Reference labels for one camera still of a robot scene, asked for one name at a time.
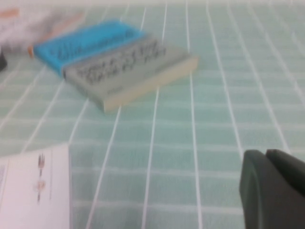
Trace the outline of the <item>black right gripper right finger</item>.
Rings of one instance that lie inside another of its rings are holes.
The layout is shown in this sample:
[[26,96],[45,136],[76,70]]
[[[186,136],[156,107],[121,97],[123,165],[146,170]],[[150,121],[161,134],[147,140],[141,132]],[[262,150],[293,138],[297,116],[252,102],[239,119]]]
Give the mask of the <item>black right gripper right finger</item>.
[[305,163],[279,149],[268,149],[265,155],[265,198],[269,201],[304,201]]

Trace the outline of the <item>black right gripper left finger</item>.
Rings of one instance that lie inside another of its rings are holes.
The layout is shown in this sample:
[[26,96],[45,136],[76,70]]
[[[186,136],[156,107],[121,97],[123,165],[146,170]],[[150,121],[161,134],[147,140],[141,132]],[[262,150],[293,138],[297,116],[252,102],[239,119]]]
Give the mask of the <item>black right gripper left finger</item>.
[[269,201],[265,198],[266,153],[244,153],[239,192],[247,229],[303,229],[304,201]]

